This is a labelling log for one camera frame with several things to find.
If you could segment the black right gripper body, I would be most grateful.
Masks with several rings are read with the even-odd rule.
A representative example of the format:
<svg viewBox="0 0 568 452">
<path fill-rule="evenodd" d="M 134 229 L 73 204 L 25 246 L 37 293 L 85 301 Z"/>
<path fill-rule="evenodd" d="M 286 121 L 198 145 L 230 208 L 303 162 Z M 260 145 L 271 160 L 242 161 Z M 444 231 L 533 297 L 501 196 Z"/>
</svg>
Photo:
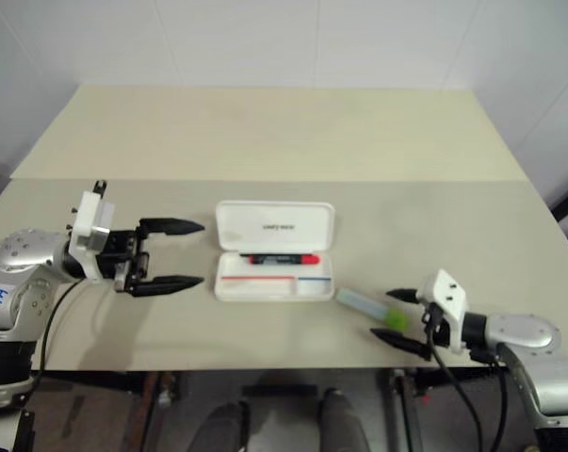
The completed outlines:
<svg viewBox="0 0 568 452">
<path fill-rule="evenodd" d="M 422 352 L 432 352 L 434 347 L 449 348 L 449 324 L 444 319 L 444 311 L 436 304 L 429 303 L 421 317 L 424 324 L 426 343 L 421 347 Z"/>
</svg>

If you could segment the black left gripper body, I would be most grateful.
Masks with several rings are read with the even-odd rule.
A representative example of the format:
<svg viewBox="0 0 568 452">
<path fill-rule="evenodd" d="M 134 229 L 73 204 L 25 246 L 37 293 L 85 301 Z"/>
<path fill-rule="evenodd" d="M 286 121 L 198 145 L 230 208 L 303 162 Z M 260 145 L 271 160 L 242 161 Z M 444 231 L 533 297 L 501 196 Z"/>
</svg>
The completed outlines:
<svg viewBox="0 0 568 452">
<path fill-rule="evenodd" d="M 114 282 L 116 292 L 136 293 L 146 278 L 150 259 L 142 245 L 146 237 L 140 227 L 112 231 L 104 249 L 96 256 L 103 278 Z"/>
</svg>

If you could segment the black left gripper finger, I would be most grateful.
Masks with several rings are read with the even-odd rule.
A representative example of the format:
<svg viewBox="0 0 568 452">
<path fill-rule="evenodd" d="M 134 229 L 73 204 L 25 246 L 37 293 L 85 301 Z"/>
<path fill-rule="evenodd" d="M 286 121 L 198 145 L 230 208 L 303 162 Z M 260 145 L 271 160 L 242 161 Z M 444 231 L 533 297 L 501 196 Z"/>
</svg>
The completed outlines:
<svg viewBox="0 0 568 452">
<path fill-rule="evenodd" d="M 204 226 L 195 221 L 179 218 L 142 218 L 137 227 L 139 241 L 150 234 L 187 235 L 204 230 Z"/>
<path fill-rule="evenodd" d="M 174 294 L 204 282 L 202 277 L 171 275 L 155 277 L 151 281 L 135 282 L 129 287 L 129 294 L 135 298 L 146 298 Z"/>
</svg>

